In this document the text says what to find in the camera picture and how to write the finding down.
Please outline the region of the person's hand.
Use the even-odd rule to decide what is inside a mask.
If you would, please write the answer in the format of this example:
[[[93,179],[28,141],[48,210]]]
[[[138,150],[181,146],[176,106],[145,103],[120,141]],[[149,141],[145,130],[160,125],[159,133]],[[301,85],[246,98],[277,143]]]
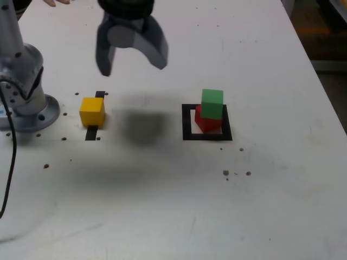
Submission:
[[[62,3],[62,4],[70,4],[70,0],[43,0],[46,4],[48,4],[50,7],[56,7],[56,2]]]

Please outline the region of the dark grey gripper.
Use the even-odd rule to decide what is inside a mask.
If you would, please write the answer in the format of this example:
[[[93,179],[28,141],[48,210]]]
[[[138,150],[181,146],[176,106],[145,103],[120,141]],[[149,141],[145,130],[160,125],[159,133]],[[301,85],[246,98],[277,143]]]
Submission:
[[[152,16],[130,20],[104,14],[97,29],[95,49],[95,60],[103,76],[111,74],[115,48],[137,49],[158,69],[168,64],[168,43]]]

